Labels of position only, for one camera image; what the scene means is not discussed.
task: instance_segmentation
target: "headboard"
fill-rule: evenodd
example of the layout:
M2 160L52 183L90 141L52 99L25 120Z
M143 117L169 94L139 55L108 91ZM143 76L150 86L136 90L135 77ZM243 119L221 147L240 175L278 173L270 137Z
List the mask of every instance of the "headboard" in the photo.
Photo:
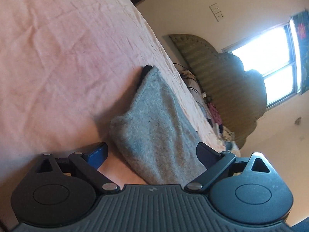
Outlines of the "headboard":
M218 53L206 40L195 35L170 35L203 90L212 96L223 124L235 133L242 148L266 111L266 89L256 70L244 71L241 60L229 53Z

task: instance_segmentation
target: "white wall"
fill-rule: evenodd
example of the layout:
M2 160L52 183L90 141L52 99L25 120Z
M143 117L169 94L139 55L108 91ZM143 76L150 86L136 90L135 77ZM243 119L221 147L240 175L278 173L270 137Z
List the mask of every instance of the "white wall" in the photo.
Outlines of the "white wall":
M209 6L218 3L225 19L217 22ZM309 0L145 0L137 6L174 62L183 59L167 37L188 33L210 42L217 51L260 33L304 8ZM302 117L300 126L294 125ZM258 120L241 152L261 151L292 190L293 225L309 216L309 92L267 111Z
M225 19L217 22L209 6L218 3ZM288 22L309 0L145 0L137 6L174 62L183 62L168 34L187 33L217 51L251 35Z

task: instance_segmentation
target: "small logo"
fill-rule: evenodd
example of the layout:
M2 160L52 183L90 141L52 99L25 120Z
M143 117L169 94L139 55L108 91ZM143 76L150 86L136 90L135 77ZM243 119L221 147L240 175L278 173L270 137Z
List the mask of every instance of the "small logo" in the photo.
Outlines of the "small logo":
M155 191L157 191L157 190L158 190L158 189L155 188L155 187L152 187L152 188L149 189L149 191L151 191L151 192L155 192Z

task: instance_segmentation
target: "pink bedsheet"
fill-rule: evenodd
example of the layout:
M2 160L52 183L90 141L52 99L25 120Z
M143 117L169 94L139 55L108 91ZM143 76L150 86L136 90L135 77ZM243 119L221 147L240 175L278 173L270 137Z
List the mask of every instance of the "pink bedsheet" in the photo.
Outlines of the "pink bedsheet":
M222 150L129 0L0 0L0 218L9 227L11 192L34 159L108 141L145 65L160 69L201 139ZM100 172L121 186L144 183L108 144Z

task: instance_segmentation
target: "window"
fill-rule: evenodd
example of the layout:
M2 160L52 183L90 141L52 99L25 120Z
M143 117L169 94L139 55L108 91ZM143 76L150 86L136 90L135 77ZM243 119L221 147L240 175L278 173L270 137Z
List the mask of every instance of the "window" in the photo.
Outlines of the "window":
M299 49L293 21L225 49L238 56L245 71L262 74L267 93L267 107L296 93L300 86Z

